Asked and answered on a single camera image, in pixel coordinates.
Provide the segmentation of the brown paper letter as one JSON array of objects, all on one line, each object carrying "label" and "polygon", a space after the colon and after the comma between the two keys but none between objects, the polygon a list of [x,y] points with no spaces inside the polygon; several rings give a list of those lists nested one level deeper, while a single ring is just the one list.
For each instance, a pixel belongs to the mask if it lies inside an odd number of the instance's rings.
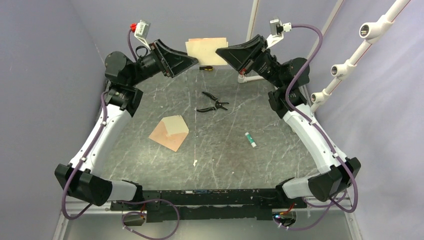
[{"label": "brown paper letter", "polygon": [[229,46],[226,37],[190,38],[185,42],[188,56],[196,58],[200,66],[226,66],[228,63],[216,50]]}]

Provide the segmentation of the brown paper envelope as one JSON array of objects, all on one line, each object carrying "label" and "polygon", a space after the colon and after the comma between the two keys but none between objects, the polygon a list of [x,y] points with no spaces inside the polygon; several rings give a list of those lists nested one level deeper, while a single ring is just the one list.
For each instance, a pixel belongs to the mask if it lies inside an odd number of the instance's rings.
[{"label": "brown paper envelope", "polygon": [[177,152],[189,134],[189,128],[181,115],[163,117],[149,139]]}]

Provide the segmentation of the green white glue stick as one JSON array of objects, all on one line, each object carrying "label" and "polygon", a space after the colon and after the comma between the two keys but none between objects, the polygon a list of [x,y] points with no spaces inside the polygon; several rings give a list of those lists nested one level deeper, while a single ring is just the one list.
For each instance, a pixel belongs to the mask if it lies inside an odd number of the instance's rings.
[{"label": "green white glue stick", "polygon": [[256,144],[255,140],[252,138],[251,134],[250,134],[249,132],[246,132],[244,135],[245,135],[245,136],[246,136],[246,138],[248,139],[248,141],[249,141],[250,145],[251,145],[253,148],[256,148],[256,147],[257,147],[257,144]]}]

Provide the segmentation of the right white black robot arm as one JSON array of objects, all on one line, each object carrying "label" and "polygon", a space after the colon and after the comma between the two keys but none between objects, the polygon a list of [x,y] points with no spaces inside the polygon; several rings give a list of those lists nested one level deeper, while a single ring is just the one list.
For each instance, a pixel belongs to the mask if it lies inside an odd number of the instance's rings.
[{"label": "right white black robot arm", "polygon": [[297,57],[278,62],[260,35],[242,44],[218,48],[215,52],[240,75],[254,71],[277,87],[268,93],[271,109],[297,134],[315,162],[318,174],[291,178],[277,187],[275,200],[280,207],[287,208],[295,198],[301,197],[314,197],[325,202],[349,187],[358,193],[356,176],[361,163],[356,157],[349,158],[329,138],[300,93],[299,87],[309,82],[307,59]]}]

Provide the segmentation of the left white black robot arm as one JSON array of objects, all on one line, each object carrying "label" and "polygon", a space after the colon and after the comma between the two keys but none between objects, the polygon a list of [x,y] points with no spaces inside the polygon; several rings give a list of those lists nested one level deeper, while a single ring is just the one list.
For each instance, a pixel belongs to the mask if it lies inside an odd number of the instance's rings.
[{"label": "left white black robot arm", "polygon": [[143,205],[141,185],[101,177],[105,160],[141,103],[143,92],[136,86],[158,73],[174,78],[198,62],[197,58],[174,50],[159,39],[149,44],[147,53],[135,60],[120,51],[107,55],[104,74],[110,86],[100,95],[100,116],[78,153],[68,164],[59,164],[54,171],[63,189],[63,207],[67,197],[95,206],[123,201],[131,210]]}]

